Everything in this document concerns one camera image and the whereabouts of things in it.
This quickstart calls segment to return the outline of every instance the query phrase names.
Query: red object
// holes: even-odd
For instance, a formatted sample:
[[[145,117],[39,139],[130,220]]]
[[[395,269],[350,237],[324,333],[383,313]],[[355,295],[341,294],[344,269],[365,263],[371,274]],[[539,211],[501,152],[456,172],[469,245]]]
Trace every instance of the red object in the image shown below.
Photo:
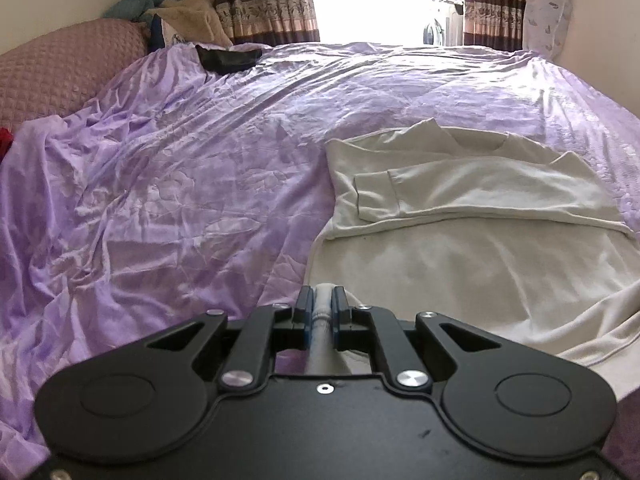
[[[0,128],[0,161],[9,151],[12,142],[14,142],[14,136],[6,128]]]

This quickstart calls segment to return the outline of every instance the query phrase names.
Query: purple blanket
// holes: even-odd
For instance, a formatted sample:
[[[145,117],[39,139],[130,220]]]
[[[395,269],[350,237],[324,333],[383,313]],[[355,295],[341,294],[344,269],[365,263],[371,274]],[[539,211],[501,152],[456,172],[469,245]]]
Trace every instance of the purple blanket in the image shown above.
[[[178,45],[25,123],[0,166],[0,476],[46,458],[31,408],[60,368],[295,298],[334,206],[324,143],[430,117],[574,150],[640,231],[640,121],[525,52],[297,44],[220,77]],[[637,478],[628,400],[607,449]]]

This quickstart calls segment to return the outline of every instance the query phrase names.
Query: brown towel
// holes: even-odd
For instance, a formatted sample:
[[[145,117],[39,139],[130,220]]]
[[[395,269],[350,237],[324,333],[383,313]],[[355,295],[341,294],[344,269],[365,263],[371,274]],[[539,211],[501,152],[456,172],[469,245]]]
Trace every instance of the brown towel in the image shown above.
[[[233,45],[210,0],[165,0],[161,8],[148,12],[160,16],[186,41],[213,43],[225,48]]]

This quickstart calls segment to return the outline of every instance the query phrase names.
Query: silver bolt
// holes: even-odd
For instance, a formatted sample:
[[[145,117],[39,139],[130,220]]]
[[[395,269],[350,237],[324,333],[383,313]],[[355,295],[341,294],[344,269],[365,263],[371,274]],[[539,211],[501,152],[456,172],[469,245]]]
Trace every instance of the silver bolt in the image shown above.
[[[254,376],[244,370],[231,370],[222,375],[222,382],[233,388],[242,388],[254,382]]]
[[[332,394],[334,392],[334,387],[331,386],[329,383],[322,383],[322,384],[318,384],[318,387],[316,388],[316,390],[318,391],[319,394],[327,395],[327,394]]]
[[[71,475],[64,469],[56,469],[51,472],[49,478],[51,478],[51,480],[71,480]]]
[[[429,382],[429,376],[420,370],[405,370],[396,377],[402,386],[409,388],[419,388]]]

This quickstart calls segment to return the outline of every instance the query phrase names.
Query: black pouch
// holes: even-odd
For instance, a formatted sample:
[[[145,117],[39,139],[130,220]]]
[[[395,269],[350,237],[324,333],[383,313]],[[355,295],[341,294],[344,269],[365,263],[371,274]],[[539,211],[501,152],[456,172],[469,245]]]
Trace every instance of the black pouch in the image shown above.
[[[204,70],[219,75],[233,74],[253,68],[262,57],[262,51],[233,52],[231,50],[206,49],[196,45],[196,51]]]

